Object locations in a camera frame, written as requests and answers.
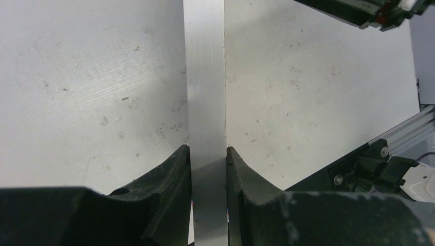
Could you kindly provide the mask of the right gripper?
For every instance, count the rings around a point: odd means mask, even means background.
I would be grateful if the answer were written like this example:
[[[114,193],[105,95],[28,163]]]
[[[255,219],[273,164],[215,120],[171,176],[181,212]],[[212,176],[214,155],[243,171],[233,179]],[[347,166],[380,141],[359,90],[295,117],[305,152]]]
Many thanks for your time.
[[[375,27],[384,32],[422,15],[434,5],[434,0],[299,0],[298,3],[360,29]]]

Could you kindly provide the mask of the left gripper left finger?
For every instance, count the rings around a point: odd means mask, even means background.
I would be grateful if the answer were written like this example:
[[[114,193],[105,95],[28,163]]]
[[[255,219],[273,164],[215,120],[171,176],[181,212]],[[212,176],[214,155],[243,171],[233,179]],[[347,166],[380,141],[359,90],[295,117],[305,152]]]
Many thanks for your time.
[[[103,195],[86,187],[1,189],[1,245],[187,245],[189,147]]]

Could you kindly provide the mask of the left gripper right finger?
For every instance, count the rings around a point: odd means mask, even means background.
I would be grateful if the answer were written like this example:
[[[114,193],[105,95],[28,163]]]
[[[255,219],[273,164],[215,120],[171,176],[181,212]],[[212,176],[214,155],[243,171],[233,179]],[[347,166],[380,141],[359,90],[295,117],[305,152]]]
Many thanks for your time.
[[[227,149],[230,245],[434,245],[398,197],[283,191]]]

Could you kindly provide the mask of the white wooden picture frame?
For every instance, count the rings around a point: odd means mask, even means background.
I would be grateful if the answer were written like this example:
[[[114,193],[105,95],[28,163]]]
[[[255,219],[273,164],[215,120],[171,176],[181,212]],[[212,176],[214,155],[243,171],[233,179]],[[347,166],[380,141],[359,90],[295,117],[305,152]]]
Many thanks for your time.
[[[223,1],[184,1],[195,245],[227,245]]]

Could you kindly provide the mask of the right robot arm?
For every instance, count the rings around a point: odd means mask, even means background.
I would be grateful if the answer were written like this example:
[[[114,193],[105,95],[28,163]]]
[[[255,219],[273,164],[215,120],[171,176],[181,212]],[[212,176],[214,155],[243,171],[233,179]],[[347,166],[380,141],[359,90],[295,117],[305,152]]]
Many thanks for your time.
[[[301,1],[301,4],[360,29],[388,31],[423,15],[434,1]],[[348,153],[288,188],[289,191],[379,192],[434,202],[434,168],[419,159],[391,156],[379,139]]]

